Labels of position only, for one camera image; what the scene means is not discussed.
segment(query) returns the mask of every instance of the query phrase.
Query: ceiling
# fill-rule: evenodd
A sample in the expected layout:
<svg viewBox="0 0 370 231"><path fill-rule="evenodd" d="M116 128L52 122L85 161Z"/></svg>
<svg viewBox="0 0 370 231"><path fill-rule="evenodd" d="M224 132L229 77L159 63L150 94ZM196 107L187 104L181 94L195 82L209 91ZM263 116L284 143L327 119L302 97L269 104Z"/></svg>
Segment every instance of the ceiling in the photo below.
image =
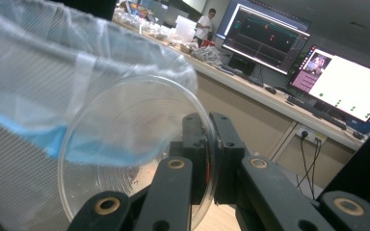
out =
<svg viewBox="0 0 370 231"><path fill-rule="evenodd" d="M262 0L311 22L308 33L370 56L370 1Z"/></svg>

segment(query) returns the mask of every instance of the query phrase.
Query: clear plastic cup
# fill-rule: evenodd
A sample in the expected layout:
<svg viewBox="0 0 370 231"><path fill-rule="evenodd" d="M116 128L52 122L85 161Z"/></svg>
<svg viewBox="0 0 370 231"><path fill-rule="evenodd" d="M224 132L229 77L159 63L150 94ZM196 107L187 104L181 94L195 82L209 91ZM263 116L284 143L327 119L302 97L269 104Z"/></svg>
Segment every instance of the clear plastic cup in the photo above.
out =
<svg viewBox="0 0 370 231"><path fill-rule="evenodd" d="M216 135L198 99L176 82L155 76L124 78L87 102L67 129L59 160L59 189L72 220L105 191L131 196L151 184L171 141L181 141L182 119L198 113L209 150ZM215 184L214 153L202 202L192 207L192 229L206 214Z"/></svg>

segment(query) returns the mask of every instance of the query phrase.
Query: power strip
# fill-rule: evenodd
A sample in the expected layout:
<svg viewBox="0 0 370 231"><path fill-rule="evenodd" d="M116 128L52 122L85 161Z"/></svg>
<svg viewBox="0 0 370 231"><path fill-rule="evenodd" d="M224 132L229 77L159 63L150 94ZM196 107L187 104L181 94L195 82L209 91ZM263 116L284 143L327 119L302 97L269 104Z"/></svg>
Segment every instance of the power strip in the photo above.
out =
<svg viewBox="0 0 370 231"><path fill-rule="evenodd" d="M323 144L327 139L327 136L325 136L325 135L323 135L319 132L316 132L316 131L312 130L311 128L309 128L305 125L302 125L302 127L299 129L299 131L297 131L296 134L299 137L302 137L303 136L303 131L306 131L308 133L308 135L304 139L307 140L307 141L310 141L314 144L317 144L316 139L321 141L321 144Z"/></svg>

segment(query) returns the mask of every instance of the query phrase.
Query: monitor screen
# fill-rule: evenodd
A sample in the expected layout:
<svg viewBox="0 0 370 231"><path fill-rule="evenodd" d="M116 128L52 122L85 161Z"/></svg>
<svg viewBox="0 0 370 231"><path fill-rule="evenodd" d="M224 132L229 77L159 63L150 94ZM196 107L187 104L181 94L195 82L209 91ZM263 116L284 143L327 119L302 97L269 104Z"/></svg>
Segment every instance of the monitor screen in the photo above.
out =
<svg viewBox="0 0 370 231"><path fill-rule="evenodd" d="M230 0L229 5L227 5L224 17L221 21L221 24L218 27L216 32L216 37L220 39L225 39L229 31L230 25L233 22L235 10L240 6L245 6L247 8L253 9L256 12L267 15L274 20L284 22L293 28L296 28L299 31L305 32L308 29L310 24L309 21L298 18L294 15L283 13L277 9L272 8L271 6L265 5L256 1L249 0Z"/></svg>
<svg viewBox="0 0 370 231"><path fill-rule="evenodd" d="M370 119L370 68L312 46L290 86L366 122Z"/></svg>
<svg viewBox="0 0 370 231"><path fill-rule="evenodd" d="M225 30L223 48L287 74L302 52L309 34L238 4Z"/></svg>

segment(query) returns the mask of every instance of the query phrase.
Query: plastic bag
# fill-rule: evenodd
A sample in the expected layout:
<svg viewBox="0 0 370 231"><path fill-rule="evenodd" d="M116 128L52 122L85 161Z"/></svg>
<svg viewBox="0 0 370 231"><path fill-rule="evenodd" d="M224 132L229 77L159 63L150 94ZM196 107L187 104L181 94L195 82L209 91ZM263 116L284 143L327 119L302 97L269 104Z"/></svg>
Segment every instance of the plastic bag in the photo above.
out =
<svg viewBox="0 0 370 231"><path fill-rule="evenodd" d="M0 1L0 125L49 156L87 99L144 74L198 88L185 58L159 43L62 4Z"/></svg>

